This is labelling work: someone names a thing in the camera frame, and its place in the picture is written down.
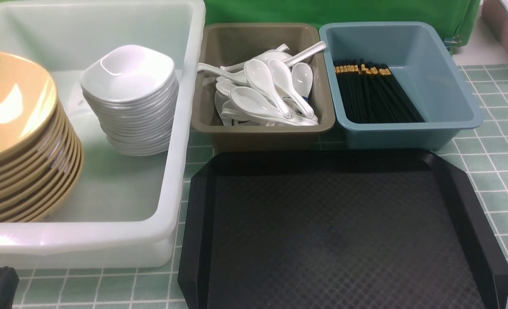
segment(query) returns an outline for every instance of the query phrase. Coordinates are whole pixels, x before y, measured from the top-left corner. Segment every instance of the chopsticks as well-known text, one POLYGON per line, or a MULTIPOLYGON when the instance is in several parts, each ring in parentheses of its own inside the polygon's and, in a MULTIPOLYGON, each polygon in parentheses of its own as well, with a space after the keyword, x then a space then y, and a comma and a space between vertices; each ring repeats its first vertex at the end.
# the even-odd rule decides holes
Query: chopsticks
POLYGON ((386 64, 335 61, 344 109, 354 123, 421 123, 424 118, 386 64))

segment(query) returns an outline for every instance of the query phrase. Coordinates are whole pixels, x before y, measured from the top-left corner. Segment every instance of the black plastic tray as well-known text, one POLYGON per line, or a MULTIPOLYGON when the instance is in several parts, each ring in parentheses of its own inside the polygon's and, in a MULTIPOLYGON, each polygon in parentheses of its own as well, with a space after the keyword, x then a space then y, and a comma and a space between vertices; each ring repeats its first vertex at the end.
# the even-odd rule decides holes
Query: black plastic tray
POLYGON ((468 176, 423 150, 226 153, 191 180, 190 309, 504 309, 468 176))

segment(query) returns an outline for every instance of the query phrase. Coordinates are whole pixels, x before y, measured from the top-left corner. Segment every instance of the green tiled countertop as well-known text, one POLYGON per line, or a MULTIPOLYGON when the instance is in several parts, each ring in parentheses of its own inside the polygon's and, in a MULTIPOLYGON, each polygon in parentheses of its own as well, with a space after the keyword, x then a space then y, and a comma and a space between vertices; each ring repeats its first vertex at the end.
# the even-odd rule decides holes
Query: green tiled countertop
MULTIPOLYGON (((485 113, 476 130, 463 131, 438 155, 468 172, 508 260, 508 65, 462 67, 485 113)), ((176 282, 189 181, 210 158, 210 140, 192 131, 183 201, 171 262, 160 268, 20 270, 17 309, 186 309, 176 282)), ((341 129, 322 135, 314 149, 343 149, 341 129)))

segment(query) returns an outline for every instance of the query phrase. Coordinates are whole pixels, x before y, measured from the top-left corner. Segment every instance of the tile grout line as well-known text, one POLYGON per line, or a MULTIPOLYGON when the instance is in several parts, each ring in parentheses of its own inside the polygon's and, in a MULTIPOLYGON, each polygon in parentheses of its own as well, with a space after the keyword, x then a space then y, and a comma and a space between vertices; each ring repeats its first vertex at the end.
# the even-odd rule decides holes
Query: tile grout line
MULTIPOLYGON (((151 303, 183 303, 183 299, 169 299, 169 300, 135 300, 135 301, 102 301, 102 302, 79 302, 79 303, 65 303, 65 306, 97 306, 97 305, 128 305, 129 303, 135 304, 151 304, 151 303)), ((38 307, 54 307, 57 306, 57 303, 32 303, 28 305, 23 305, 22 308, 38 308, 38 307)))
MULTIPOLYGON (((507 108, 507 106, 481 106, 481 108, 486 108, 486 109, 498 109, 498 108, 507 108)), ((508 119, 500 119, 499 121, 508 121, 508 119)))
POLYGON ((99 292, 100 292, 101 278, 103 278, 103 272, 105 272, 105 268, 101 269, 100 279, 98 279, 98 281, 97 281, 97 287, 96 287, 96 294, 94 296, 94 307, 93 307, 93 309, 96 309, 97 296, 99 295, 99 292))
POLYGON ((496 173, 508 173, 508 170, 500 170, 500 171, 491 171, 491 170, 477 170, 475 172, 470 172, 472 174, 496 174, 496 173))
POLYGON ((31 279, 29 279, 29 282, 27 283, 27 287, 23 291, 23 296, 21 298, 21 305, 22 305, 22 307, 23 307, 23 305, 25 305, 25 297, 27 295, 27 292, 29 291, 29 288, 31 287, 31 283, 33 282, 33 277, 35 276, 35 272, 36 272, 36 270, 33 270, 31 272, 31 279))
MULTIPOLYGON (((212 156, 214 156, 214 153, 215 153, 215 150, 212 149, 212 156)), ((181 213, 181 203, 180 203, 180 208, 178 211, 178 218, 177 218, 176 222, 179 221, 180 213, 181 213)), ((170 261, 170 271, 174 270, 174 259, 176 258, 176 244, 178 243, 178 229, 179 229, 179 227, 180 227, 180 223, 176 224, 176 234, 174 235, 174 245, 172 246, 172 260, 170 261)), ((168 307, 169 307, 168 300, 170 299, 170 288, 172 287, 172 276, 173 276, 173 274, 170 274, 170 276, 168 276, 168 291, 166 292, 166 309, 168 309, 168 307)))
MULTIPOLYGON (((438 156, 452 156, 452 155, 462 155, 464 157, 468 157, 468 156, 480 156, 482 155, 482 153, 443 153, 443 154, 438 154, 438 156)), ((490 155, 508 155, 508 152, 491 152, 490 155)))
POLYGON ((485 212, 485 213, 488 213, 488 214, 491 214, 491 213, 508 213, 508 210, 488 211, 488 212, 485 212))
MULTIPOLYGON (((490 80, 474 80, 472 83, 477 83, 477 82, 491 82, 491 81, 490 80)), ((508 79, 495 80, 495 82, 508 82, 508 79)))
POLYGON ((476 192, 488 193, 488 192, 508 192, 508 190, 478 190, 476 192))
POLYGON ((317 141, 319 142, 319 150, 323 150, 323 142, 321 142, 321 135, 317 135, 317 141))
MULTIPOLYGON (((138 273, 139 276, 141 275, 168 275, 168 274, 174 274, 177 272, 145 272, 145 273, 138 273)), ((111 276, 133 276, 135 273, 118 273, 118 274, 104 274, 103 276, 100 274, 92 274, 92 275, 69 275, 68 278, 99 278, 99 277, 111 277, 111 276)), ((35 279, 58 279, 58 278, 65 278, 65 276, 36 276, 35 279)), ((31 276, 23 276, 19 278, 21 280, 25 279, 32 279, 31 276)))
MULTIPOLYGON (((492 139, 492 138, 496 138, 496 137, 508 137, 508 135, 502 135, 502 136, 499 136, 499 135, 493 135, 493 136, 480 136, 479 138, 480 139, 492 139)), ((455 139, 475 139, 475 137, 455 137, 455 139)))
POLYGON ((463 67, 471 67, 471 66, 472 65, 462 65, 462 69, 460 69, 460 70, 462 70, 462 71, 485 71, 485 70, 496 71, 496 70, 504 70, 504 69, 508 68, 507 65, 505 67, 503 67, 503 68, 493 68, 493 69, 485 68, 485 65, 480 65, 481 67, 483 67, 483 68, 480 68, 480 69, 464 69, 463 68, 463 67))
MULTIPOLYGON (((485 103, 485 101, 483 101, 483 100, 482 100, 482 98, 481 98, 481 96, 480 96, 479 91, 477 90, 477 88, 475 88, 475 87, 473 87, 473 88, 475 89, 475 92, 476 92, 476 94, 479 96, 480 100, 483 102, 483 105, 484 105, 484 106, 486 106, 486 103, 485 103)), ((478 135, 477 131, 475 131, 475 135, 476 135, 476 136, 478 137, 478 139, 479 139, 479 135, 478 135)), ((455 141, 454 139, 452 139, 452 140, 453 140, 453 142, 454 142, 454 146, 456 146, 456 148, 457 148, 458 152, 460 152, 460 149, 458 148, 458 145, 456 145, 456 141, 455 141)), ((485 151, 485 153, 487 154, 487 158, 489 159, 489 161, 490 161, 490 162, 491 162, 491 164, 493 165, 493 168, 496 170, 496 166, 494 165, 494 163, 493 163, 493 161, 491 160, 491 158, 490 158, 489 154, 487 153, 487 149, 485 148, 485 145, 483 145, 483 143, 482 143, 481 139, 479 139, 479 143, 481 143, 481 146, 482 146, 483 150, 484 150, 484 151, 485 151)), ((466 162, 464 161, 464 158, 463 158, 461 155, 460 155, 460 157, 462 158, 462 161, 464 162, 464 165, 465 165, 465 164, 466 164, 466 162)), ((498 177, 499 177, 500 181, 502 182, 502 185, 504 186, 504 188, 506 188, 506 187, 505 187, 505 184, 503 183, 502 178, 500 177, 500 174, 499 174, 498 172, 496 172, 496 174, 498 175, 498 177)), ((473 185, 476 189, 478 189, 478 188, 477 188, 477 184, 476 184, 475 182, 473 182, 473 184, 472 184, 472 185, 473 185)), ((481 199, 481 203, 482 203, 482 205, 483 205, 483 207, 484 207, 484 210, 485 210, 485 211, 489 211, 489 209, 488 209, 488 207, 487 207, 487 205, 486 205, 485 200, 484 200, 484 199, 483 199, 483 197, 481 196, 481 193, 478 193, 478 195, 479 195, 479 198, 481 199)), ((493 227, 494 227, 495 231, 497 231, 497 232, 498 232, 498 228, 496 227, 496 223, 494 222, 493 216, 489 215, 489 219, 490 219, 491 224, 493 225, 493 227)), ((504 248, 504 251, 505 251, 505 253, 506 253, 506 255, 507 255, 507 258, 508 258, 508 248, 505 246, 505 242, 504 242, 503 238, 502 238, 501 236, 498 236, 498 239, 500 240, 500 243, 502 244, 502 246, 503 246, 503 248, 504 248)))
POLYGON ((488 95, 490 95, 490 94, 508 94, 508 92, 489 92, 489 93, 485 93, 485 94, 481 94, 481 95, 482 95, 482 96, 488 96, 488 95))
POLYGON ((130 306, 128 309, 132 309, 132 301, 134 300, 134 291, 136 290, 136 281, 138 281, 138 271, 139 267, 136 267, 136 272, 134 273, 134 281, 132 282, 132 293, 130 293, 130 306))
POLYGON ((64 294, 65 284, 67 283, 67 278, 68 278, 67 276, 69 276, 69 268, 66 270, 65 277, 63 278, 63 284, 61 285, 61 289, 60 289, 60 296, 57 298, 58 305, 56 306, 56 309, 60 308, 61 297, 64 294))
MULTIPOLYGON (((487 71, 487 74, 490 76, 491 80, 493 80, 493 77, 490 75, 490 73, 487 71)), ((496 88, 500 89, 500 87, 498 86, 498 84, 496 84, 496 82, 494 82, 494 85, 496 86, 496 88)), ((481 95, 479 94, 479 91, 477 89, 475 89, 475 92, 477 93, 477 95, 479 96, 480 100, 483 102, 483 105, 484 106, 487 106, 487 104, 485 103, 485 101, 481 98, 481 95)), ((504 100, 506 101, 506 103, 508 104, 508 99, 505 97, 504 94, 502 94, 504 100)), ((492 113, 489 113, 489 115, 491 116, 491 118, 493 118, 494 120, 496 120, 496 118, 494 117, 494 115, 492 113)), ((500 127, 500 125, 497 123, 497 127, 498 127, 498 130, 500 131, 500 134, 501 135, 504 135, 504 132, 502 131, 502 128, 500 127)), ((496 168, 493 160, 491 159, 491 157, 489 156, 489 153, 487 152, 487 149, 485 147, 485 145, 483 144, 483 142, 481 141, 481 139, 479 138, 479 134, 477 133, 477 130, 475 131, 475 135, 477 136, 478 140, 479 140, 479 143, 481 144, 483 150, 485 151, 485 154, 487 155, 487 158, 489 159, 491 165, 493 166, 493 169, 496 171, 496 174, 498 176, 498 178, 500 179, 500 182, 502 183, 502 185, 504 186, 505 188, 505 191, 507 192, 508 194, 508 187, 505 185, 505 182, 504 180, 502 179, 502 176, 500 175, 500 172, 498 171, 498 169, 496 168)), ((508 139, 506 137, 504 137, 505 139, 505 142, 507 143, 508 145, 508 139)))

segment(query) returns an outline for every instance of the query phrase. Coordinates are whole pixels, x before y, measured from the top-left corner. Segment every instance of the green cloth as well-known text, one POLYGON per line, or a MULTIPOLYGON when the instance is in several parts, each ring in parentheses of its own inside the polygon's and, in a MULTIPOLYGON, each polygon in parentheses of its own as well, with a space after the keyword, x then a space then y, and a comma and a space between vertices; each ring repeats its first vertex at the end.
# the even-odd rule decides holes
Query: green cloth
POLYGON ((206 25, 215 23, 308 23, 422 21, 441 39, 468 42, 479 0, 205 0, 206 25))

